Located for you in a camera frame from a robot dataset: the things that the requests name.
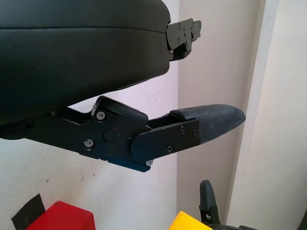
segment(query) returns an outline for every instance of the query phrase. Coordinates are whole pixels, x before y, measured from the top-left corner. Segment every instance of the yellow box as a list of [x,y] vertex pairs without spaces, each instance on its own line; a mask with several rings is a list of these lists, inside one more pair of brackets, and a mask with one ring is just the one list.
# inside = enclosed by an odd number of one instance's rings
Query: yellow box
[[169,230],[212,230],[184,212],[179,212]]

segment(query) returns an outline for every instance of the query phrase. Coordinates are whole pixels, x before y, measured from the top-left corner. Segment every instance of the metal bracket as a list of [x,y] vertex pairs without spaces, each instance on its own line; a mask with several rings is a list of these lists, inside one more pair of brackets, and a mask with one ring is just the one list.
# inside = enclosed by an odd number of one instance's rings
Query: metal bracket
[[[102,96],[88,113],[65,108],[0,126],[0,137],[26,138],[145,172],[153,159],[199,145],[199,138],[191,134],[194,129],[199,129],[197,120],[167,114],[148,121],[146,114]],[[131,152],[132,143],[142,138],[146,143],[139,151],[134,145]],[[173,146],[168,153],[165,143]]]
[[188,19],[167,26],[169,60],[179,60],[190,54],[192,42],[201,36],[201,21]]
[[131,145],[131,154],[138,161],[148,161],[186,150],[201,144],[194,131],[199,129],[198,120],[154,128],[139,134]]

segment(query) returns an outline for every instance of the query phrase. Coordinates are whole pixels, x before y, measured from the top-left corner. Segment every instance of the white wall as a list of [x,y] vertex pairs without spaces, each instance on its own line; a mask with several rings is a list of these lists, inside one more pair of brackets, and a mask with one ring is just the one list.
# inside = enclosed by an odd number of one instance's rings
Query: white wall
[[[164,1],[178,20],[178,0]],[[109,94],[150,118],[177,108],[178,63],[140,85]],[[89,111],[95,99],[74,106]],[[157,159],[141,173],[29,140],[0,139],[0,223],[41,194],[45,207],[58,200],[93,212],[97,230],[168,229],[176,216],[175,154]]]
[[[250,147],[240,151],[228,224],[296,230],[307,208],[306,22],[305,0],[280,0]],[[255,96],[251,92],[250,101]]]
[[[201,20],[202,30],[190,56],[179,64],[179,107],[230,104],[244,108],[259,6],[259,0],[180,1],[180,19]],[[209,179],[224,219],[238,134],[236,129],[178,153],[178,211],[200,219],[199,186]]]

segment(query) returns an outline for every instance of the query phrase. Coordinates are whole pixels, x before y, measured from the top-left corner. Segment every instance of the bolt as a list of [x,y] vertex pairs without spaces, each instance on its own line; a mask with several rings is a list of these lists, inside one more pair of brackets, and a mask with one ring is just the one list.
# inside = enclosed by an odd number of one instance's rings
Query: bolt
[[198,130],[195,129],[195,130],[193,131],[193,137],[197,138],[198,136],[199,136],[199,135],[198,135]]
[[147,166],[152,166],[153,162],[154,162],[153,160],[146,161],[146,165],[147,165]]
[[186,131],[186,127],[185,126],[180,126],[179,130],[180,130],[181,133],[184,133]]
[[90,147],[92,147],[93,145],[94,145],[94,142],[93,142],[93,140],[91,140],[91,139],[88,139],[88,140],[86,140],[85,142],[83,142],[84,143],[84,145],[87,147],[87,148],[90,148]]
[[97,114],[96,114],[96,117],[97,117],[97,119],[98,120],[100,120],[100,121],[102,121],[103,119],[105,119],[105,117],[106,117],[106,114],[104,113],[104,112],[98,112]]
[[167,149],[166,149],[166,151],[168,153],[172,153],[173,150],[174,150],[174,148],[172,146],[168,146]]

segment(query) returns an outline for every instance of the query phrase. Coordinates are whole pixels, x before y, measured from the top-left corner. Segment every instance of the red box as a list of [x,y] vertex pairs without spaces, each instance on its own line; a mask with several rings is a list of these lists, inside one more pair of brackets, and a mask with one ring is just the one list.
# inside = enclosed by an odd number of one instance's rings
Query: red box
[[84,209],[56,202],[26,230],[95,230],[94,216]]

